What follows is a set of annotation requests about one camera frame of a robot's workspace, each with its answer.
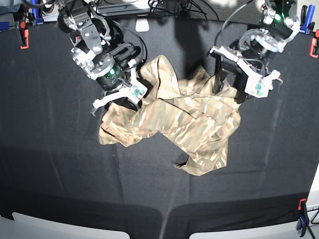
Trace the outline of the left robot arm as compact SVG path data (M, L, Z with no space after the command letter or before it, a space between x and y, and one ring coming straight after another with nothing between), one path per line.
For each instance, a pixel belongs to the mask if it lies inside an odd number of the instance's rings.
M218 72L213 91L222 90L226 78L232 74L239 80L236 102L241 104L251 97L266 98L273 90L273 82L281 81L278 70L270 71L268 65L277 53L299 33L297 1L267 0L262 8L259 27L247 30L238 40L237 48L226 45L225 20L220 32L221 46L213 46L211 54L219 55Z

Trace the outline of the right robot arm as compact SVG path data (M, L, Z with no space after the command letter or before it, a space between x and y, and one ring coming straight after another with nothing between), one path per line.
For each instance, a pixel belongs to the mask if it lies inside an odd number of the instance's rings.
M70 37L72 60L103 89L91 114L110 103L137 111L147 86L137 79L144 48L117 40L117 31L96 11L96 0L59 0L58 27Z

